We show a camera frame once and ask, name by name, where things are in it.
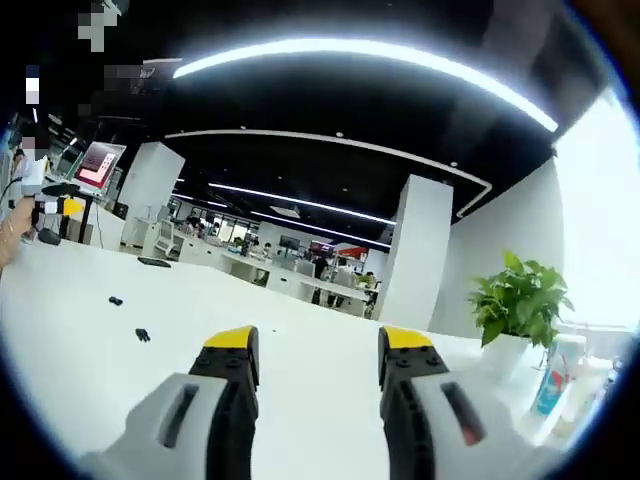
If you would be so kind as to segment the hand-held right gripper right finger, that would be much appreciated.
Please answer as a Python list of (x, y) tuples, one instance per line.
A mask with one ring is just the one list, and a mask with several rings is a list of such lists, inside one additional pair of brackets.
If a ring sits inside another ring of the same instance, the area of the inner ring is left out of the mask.
[(529, 442), (489, 384), (452, 372), (425, 335), (383, 326), (380, 416), (393, 479), (542, 479), (550, 450)]

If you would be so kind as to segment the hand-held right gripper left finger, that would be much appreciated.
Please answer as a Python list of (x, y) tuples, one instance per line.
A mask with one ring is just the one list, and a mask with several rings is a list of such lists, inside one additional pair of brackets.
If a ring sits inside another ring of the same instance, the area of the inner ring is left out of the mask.
[(85, 479), (248, 479), (259, 415), (259, 333), (247, 325), (205, 341), (127, 415), (108, 448), (84, 455)]

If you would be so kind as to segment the person's left hand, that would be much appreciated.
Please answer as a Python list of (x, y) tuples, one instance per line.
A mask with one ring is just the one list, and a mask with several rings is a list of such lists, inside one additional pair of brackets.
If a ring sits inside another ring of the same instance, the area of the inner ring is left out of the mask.
[(14, 235), (20, 237), (31, 232), (34, 208), (35, 200), (32, 197), (23, 197), (17, 202), (10, 219)]

